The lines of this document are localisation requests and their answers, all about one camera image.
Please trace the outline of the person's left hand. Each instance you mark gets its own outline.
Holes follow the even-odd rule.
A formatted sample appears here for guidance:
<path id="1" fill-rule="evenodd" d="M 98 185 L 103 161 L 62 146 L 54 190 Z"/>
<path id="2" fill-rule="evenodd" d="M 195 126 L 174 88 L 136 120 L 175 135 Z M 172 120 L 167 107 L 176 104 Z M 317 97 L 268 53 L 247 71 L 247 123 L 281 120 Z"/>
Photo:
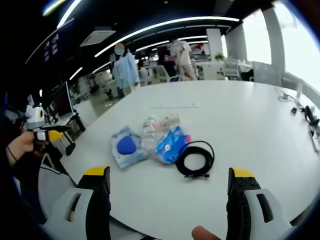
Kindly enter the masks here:
<path id="1" fill-rule="evenodd" d="M 45 141 L 35 140 L 34 133 L 26 131 L 6 146 L 6 154 L 11 165 L 14 165 L 25 153 L 32 152 L 34 145 L 45 145 Z"/>

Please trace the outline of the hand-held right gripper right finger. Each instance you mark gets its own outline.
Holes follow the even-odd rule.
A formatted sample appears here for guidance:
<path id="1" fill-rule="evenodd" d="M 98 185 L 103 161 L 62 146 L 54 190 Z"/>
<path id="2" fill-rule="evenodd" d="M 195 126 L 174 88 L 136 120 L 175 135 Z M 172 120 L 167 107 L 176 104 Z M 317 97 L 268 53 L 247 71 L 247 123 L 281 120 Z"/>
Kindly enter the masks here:
<path id="1" fill-rule="evenodd" d="M 292 232 L 285 208 L 250 171 L 229 168 L 227 196 L 227 240 L 284 240 Z"/>

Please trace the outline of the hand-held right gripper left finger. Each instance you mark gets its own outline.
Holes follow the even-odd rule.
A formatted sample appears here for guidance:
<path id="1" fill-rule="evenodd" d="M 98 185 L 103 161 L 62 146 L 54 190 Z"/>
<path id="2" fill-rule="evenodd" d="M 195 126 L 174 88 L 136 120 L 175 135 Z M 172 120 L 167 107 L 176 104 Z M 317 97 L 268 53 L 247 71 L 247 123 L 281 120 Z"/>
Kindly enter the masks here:
<path id="1" fill-rule="evenodd" d="M 43 228 L 53 240 L 110 240 L 110 211 L 110 167 L 94 167 L 57 199 Z"/>

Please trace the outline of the person's right hand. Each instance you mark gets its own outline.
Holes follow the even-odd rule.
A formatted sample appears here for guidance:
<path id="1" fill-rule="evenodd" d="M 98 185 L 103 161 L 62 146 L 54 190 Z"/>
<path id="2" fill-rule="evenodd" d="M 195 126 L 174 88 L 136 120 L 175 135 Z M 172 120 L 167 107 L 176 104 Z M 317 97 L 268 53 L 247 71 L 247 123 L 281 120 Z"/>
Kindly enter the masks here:
<path id="1" fill-rule="evenodd" d="M 194 240 L 220 240 L 215 234 L 211 233 L 210 231 L 206 230 L 201 225 L 196 226 L 192 232 L 191 236 Z"/>

